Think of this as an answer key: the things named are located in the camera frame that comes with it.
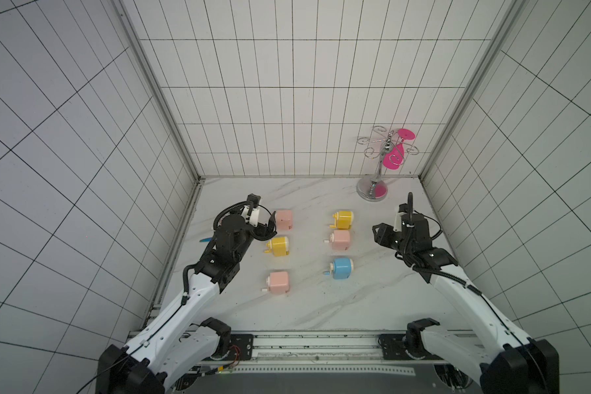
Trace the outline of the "yellow sharpener row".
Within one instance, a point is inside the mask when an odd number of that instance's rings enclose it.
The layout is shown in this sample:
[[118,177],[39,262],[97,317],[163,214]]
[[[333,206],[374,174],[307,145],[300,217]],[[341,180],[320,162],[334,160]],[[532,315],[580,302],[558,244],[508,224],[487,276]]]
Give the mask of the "yellow sharpener row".
[[266,243],[265,253],[271,253],[275,257],[288,256],[290,254],[290,241],[287,236],[277,236]]

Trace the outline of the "pink sharpener top row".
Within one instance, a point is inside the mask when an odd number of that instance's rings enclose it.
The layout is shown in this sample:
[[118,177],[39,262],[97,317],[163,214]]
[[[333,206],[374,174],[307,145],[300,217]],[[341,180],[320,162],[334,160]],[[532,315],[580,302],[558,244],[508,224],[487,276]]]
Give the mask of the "pink sharpener top row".
[[275,222],[278,231],[290,231],[293,228],[293,213],[288,209],[280,209],[275,212]]

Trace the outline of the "pink sharpener row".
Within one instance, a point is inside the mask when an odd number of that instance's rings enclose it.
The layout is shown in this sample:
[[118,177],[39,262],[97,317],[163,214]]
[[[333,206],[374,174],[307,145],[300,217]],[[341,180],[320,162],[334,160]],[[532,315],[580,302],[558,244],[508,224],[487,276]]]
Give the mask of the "pink sharpener row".
[[263,292],[268,292],[273,295],[282,295],[289,292],[291,289],[290,277],[287,271],[271,272],[266,278],[266,286],[262,289]]
[[278,231],[290,231],[293,228],[293,213],[288,209],[280,209],[275,212],[275,222]]

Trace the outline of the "pink sharpener bottom row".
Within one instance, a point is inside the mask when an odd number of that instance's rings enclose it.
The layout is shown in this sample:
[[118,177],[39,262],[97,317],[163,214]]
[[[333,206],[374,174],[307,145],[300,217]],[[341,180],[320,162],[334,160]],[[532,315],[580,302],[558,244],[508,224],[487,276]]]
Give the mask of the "pink sharpener bottom row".
[[287,271],[271,272],[266,278],[266,286],[262,289],[263,292],[268,292],[273,295],[282,295],[289,292],[291,289],[290,277]]

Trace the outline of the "blue pencil sharpener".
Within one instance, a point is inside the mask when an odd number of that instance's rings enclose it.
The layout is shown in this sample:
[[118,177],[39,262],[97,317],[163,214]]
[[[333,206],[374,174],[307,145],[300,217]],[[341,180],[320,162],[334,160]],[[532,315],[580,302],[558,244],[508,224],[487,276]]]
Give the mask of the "blue pencil sharpener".
[[324,272],[326,276],[332,277],[334,280],[348,279],[355,270],[355,264],[352,259],[341,257],[336,258],[328,266],[328,270]]

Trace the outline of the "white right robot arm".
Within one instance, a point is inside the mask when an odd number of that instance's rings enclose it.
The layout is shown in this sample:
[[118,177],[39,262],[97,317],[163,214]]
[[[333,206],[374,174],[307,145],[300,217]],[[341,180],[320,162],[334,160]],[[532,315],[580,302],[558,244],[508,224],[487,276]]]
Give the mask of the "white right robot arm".
[[558,351],[512,323],[448,251],[434,246],[429,220],[415,211],[409,195],[393,225],[374,226],[374,241],[393,250],[396,259],[443,295],[481,344],[459,338],[433,318],[421,318],[406,327],[407,355],[414,360],[438,356],[478,383],[484,393],[558,393]]

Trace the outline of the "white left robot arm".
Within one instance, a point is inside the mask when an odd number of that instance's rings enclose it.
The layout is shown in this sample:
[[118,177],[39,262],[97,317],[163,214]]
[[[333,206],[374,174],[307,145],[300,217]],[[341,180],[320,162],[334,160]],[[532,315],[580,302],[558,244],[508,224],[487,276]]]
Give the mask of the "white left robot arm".
[[194,264],[182,271],[182,291],[158,316],[124,346],[111,345],[98,359],[94,378],[98,393],[165,393],[210,356],[224,357],[231,347],[231,328],[207,318],[186,336],[195,318],[236,277],[253,241],[277,235],[276,218],[259,221],[258,195],[231,205],[213,221],[213,236]]

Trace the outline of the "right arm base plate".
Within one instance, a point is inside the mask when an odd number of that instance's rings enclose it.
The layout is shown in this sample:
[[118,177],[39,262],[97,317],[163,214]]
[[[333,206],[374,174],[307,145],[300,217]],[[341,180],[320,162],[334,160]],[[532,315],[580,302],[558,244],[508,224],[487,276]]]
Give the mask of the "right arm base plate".
[[404,333],[384,333],[377,339],[385,361],[443,361],[430,353],[412,354],[405,347]]

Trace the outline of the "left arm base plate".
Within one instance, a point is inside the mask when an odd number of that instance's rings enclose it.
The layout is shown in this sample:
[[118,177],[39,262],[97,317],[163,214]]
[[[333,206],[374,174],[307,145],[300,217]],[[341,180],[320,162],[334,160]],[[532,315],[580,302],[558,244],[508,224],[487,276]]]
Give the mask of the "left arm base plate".
[[234,361],[250,361],[254,350],[254,335],[251,333],[233,333],[228,349],[222,356],[215,356],[216,361],[231,363]]

